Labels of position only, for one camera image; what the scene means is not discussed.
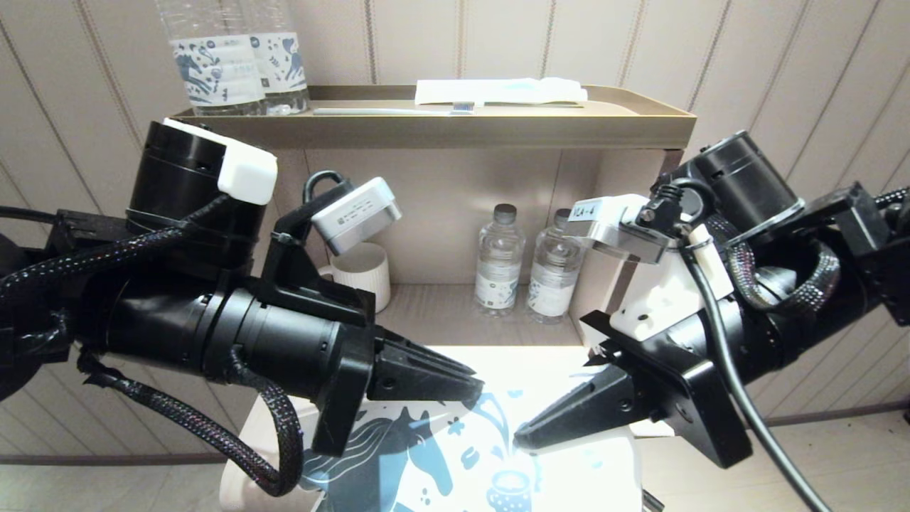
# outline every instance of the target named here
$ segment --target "shelf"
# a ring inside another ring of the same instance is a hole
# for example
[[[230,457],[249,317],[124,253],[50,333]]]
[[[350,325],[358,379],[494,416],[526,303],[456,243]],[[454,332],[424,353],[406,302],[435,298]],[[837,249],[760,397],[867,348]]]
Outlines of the shelf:
[[[474,307],[472,284],[392,286],[389,307],[377,323],[422,345],[579,345],[571,320],[541,325],[521,310],[526,286],[519,288],[511,315],[488,318]]]
[[[310,87],[313,108],[415,108],[415,86]],[[695,116],[616,87],[585,86],[580,107],[482,107],[470,116],[175,118],[266,149],[652,148],[682,149]],[[450,106],[420,106],[451,110]]]

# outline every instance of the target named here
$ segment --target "floor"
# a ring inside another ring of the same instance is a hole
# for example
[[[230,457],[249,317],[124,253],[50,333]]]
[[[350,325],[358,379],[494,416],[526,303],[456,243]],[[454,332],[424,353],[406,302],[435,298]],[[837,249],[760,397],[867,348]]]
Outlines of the floor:
[[[910,511],[910,425],[899,413],[774,433],[833,510]],[[722,470],[679,438],[637,443],[644,486],[667,512],[804,510],[760,447]],[[0,466],[0,511],[214,512],[220,478],[221,465]]]

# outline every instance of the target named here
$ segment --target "table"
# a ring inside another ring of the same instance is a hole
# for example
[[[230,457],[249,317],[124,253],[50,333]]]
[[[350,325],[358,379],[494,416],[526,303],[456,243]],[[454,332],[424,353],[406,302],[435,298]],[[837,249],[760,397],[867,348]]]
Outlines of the table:
[[[581,368],[581,364],[586,360],[586,349],[581,346],[444,346],[433,347],[433,349],[468,364],[478,372],[478,377],[487,383],[484,388],[485,393],[489,391],[490,396],[499,397],[502,403],[499,411],[503,413],[503,416],[493,422],[494,425],[500,427],[507,425],[508,420],[511,420],[511,425],[517,425],[521,421],[531,419],[554,398],[583,382],[586,374],[596,371]],[[522,391],[516,391],[522,389],[526,398],[522,396]],[[511,399],[513,396],[522,398],[516,398],[513,401]],[[297,398],[293,399],[293,403],[298,410],[302,424],[305,424],[307,420],[310,422],[313,420],[315,413],[313,404]],[[365,402],[361,410],[371,411],[370,414],[376,416],[381,414],[378,412],[381,411],[381,404],[389,404],[389,407],[395,406],[395,403]],[[508,443],[493,443],[494,446],[490,450],[486,444],[488,439],[496,439],[499,434],[495,429],[490,430],[490,421],[487,421],[489,418],[487,418],[486,412],[474,415],[468,412],[465,416],[458,418],[453,417],[457,413],[440,410],[441,405],[439,404],[412,402],[400,406],[391,413],[391,417],[401,411],[410,415],[411,418],[408,419],[411,420],[418,416],[421,407],[426,407],[425,410],[432,412],[431,415],[425,413],[422,417],[430,418],[426,419],[426,422],[430,424],[430,430],[432,430],[431,438],[439,441],[438,452],[441,452],[441,455],[437,455],[446,459],[450,468],[450,477],[447,475],[448,479],[440,479],[431,475],[431,471],[421,472],[421,465],[426,466],[427,463],[421,463],[422,456],[415,456],[405,449],[402,451],[401,459],[405,460],[407,465],[400,473],[397,473],[400,483],[398,495],[394,496],[395,505],[394,507],[389,506],[389,497],[385,496],[382,498],[385,500],[382,503],[386,507],[376,505],[374,506],[376,510],[385,512],[394,508],[394,510],[413,510],[415,512],[419,510],[448,511],[455,510],[453,508],[455,504],[458,504],[457,512],[461,512],[461,510],[517,512],[518,510],[531,510],[531,507],[535,512],[608,509],[620,512],[639,512],[642,510],[641,464],[633,443],[632,430],[629,427],[613,429],[555,448],[536,450],[533,453],[514,448]],[[371,417],[369,415],[364,417],[364,425],[370,423],[367,420]],[[383,419],[378,418],[375,421],[383,421]],[[385,425],[393,424],[390,420],[384,421]],[[460,428],[463,428],[463,432],[459,428],[455,428],[459,425],[461,425]],[[358,428],[355,426],[352,435],[359,432]],[[506,427],[506,430],[509,433],[503,437],[511,440],[514,428]],[[309,441],[306,436],[307,431],[308,429],[304,426],[305,443]],[[262,454],[271,464],[277,464],[278,446],[275,430],[268,409],[261,399],[254,404],[241,430],[240,438]],[[478,449],[469,448],[462,451],[466,446],[465,443],[476,443]],[[349,452],[352,445],[354,445],[353,442],[349,443]],[[505,456],[503,456],[501,447],[504,448]],[[458,454],[461,454],[460,462],[457,460]],[[394,460],[396,454],[389,453],[386,456],[392,457],[385,459],[388,463],[390,460]],[[504,462],[498,461],[497,457],[503,459]],[[310,461],[307,463],[308,465],[316,464],[314,457],[310,457],[308,460]],[[522,461],[525,463],[530,461],[528,464],[534,464],[536,473],[534,470],[525,473],[503,470],[504,467],[507,469],[511,467],[513,463],[515,467],[518,467]],[[492,485],[487,476],[477,477],[483,475],[483,471],[487,471],[487,475],[493,474]],[[503,485],[507,488],[497,486],[495,481],[497,477],[505,482]],[[370,473],[363,473],[358,478],[361,492],[368,492],[363,489],[370,487]],[[523,481],[524,488],[516,490],[516,481]],[[228,462],[221,479],[219,499],[223,509],[232,512],[251,510],[309,512],[320,499],[326,498],[323,498],[318,491],[308,491],[301,486],[284,497],[270,497],[258,489],[237,466]],[[334,510],[347,512],[341,507],[336,504]]]

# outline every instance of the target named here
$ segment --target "plastic bottle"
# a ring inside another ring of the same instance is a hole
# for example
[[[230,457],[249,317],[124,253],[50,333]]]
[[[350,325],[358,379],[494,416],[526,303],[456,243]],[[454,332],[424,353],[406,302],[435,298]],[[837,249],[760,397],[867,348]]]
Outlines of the plastic bottle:
[[[539,323],[559,323],[569,310],[584,248],[565,236],[571,210],[557,210],[553,224],[537,235],[525,312]]]
[[[157,0],[198,116],[261,116],[265,93],[239,0]]]
[[[270,116],[298,114],[309,106],[300,39],[286,0],[245,0],[249,40]]]
[[[525,240],[515,224],[517,214],[514,206],[498,204],[493,222],[480,230],[474,297],[488,316],[506,316],[515,307]]]

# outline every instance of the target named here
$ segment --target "striped wall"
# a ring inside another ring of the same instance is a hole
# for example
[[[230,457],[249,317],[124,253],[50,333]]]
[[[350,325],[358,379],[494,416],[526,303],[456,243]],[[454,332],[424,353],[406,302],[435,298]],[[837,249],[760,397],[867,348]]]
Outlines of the striped wall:
[[[748,128],[807,199],[860,179],[910,185],[906,0],[294,0],[313,84],[560,76],[699,116],[691,156]],[[0,2],[0,204],[119,215],[149,120],[187,107],[152,0]],[[282,159],[286,183],[307,161]],[[293,206],[278,195],[274,219]],[[23,244],[42,227],[0,221]],[[752,386],[783,417],[910,394],[907,332],[876,311]],[[121,363],[233,430],[252,393]],[[142,456],[209,448],[50,365],[0,404],[0,455]]]

